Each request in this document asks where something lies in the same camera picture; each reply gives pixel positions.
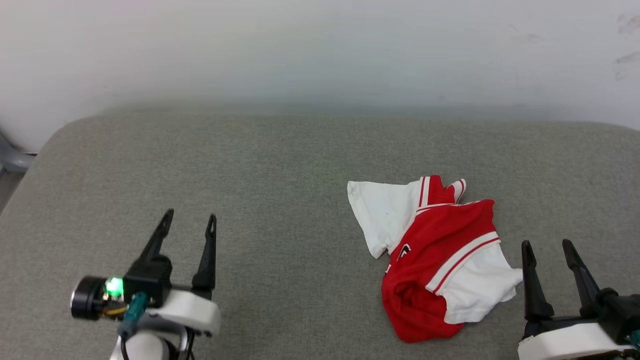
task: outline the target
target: garment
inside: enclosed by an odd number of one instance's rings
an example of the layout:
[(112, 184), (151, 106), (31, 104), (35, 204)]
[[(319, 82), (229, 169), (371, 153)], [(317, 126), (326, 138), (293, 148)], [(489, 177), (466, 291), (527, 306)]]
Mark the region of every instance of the garment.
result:
[(398, 337), (447, 338), (515, 296), (522, 272), (502, 255), (493, 201), (458, 204), (467, 184), (439, 176), (408, 185), (349, 182), (371, 254), (388, 251), (382, 297)]

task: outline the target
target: robotic arm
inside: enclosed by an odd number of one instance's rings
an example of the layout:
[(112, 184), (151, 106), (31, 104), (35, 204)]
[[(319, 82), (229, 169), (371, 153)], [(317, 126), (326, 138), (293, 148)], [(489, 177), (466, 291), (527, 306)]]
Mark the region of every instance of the robotic arm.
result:
[[(216, 283), (216, 217), (209, 218), (191, 286), (171, 283), (171, 261), (160, 254), (172, 218), (169, 209), (123, 278), (86, 276), (71, 295), (74, 318), (121, 321), (111, 360), (192, 359), (195, 337), (210, 338), (220, 331), (220, 310), (211, 301)], [(174, 345), (158, 332), (175, 334), (180, 343)]]
[(554, 317), (531, 244), (523, 241), (527, 325), (518, 345), (520, 359), (640, 359), (640, 295), (619, 296), (611, 288), (600, 289), (571, 241), (565, 239), (562, 245), (578, 287), (580, 316)]

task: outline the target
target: yellow wire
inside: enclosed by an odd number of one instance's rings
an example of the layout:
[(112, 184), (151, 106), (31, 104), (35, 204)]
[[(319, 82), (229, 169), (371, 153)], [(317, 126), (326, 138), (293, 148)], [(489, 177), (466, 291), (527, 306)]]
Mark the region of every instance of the yellow wire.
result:
[(122, 314), (122, 313), (124, 313), (126, 311), (127, 311), (126, 307), (121, 307), (120, 309), (106, 311), (104, 314), (105, 315), (119, 315), (119, 314)]

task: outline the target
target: floor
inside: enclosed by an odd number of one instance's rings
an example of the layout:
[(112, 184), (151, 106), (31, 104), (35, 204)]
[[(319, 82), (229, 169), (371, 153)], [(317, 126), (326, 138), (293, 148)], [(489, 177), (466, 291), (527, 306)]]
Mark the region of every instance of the floor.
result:
[(24, 174), (19, 172), (7, 172), (4, 171), (4, 169), (0, 170), (0, 213), (2, 213), (6, 203), (11, 199), (13, 191), (18, 187), (23, 177)]

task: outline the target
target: green led light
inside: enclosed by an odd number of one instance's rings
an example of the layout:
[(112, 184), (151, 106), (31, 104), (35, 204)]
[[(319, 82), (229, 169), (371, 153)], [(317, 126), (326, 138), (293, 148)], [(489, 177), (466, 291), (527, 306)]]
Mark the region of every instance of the green led light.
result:
[(121, 278), (112, 277), (104, 285), (104, 289), (106, 293), (111, 295), (112, 297), (119, 297), (124, 294), (124, 283), (122, 282)]

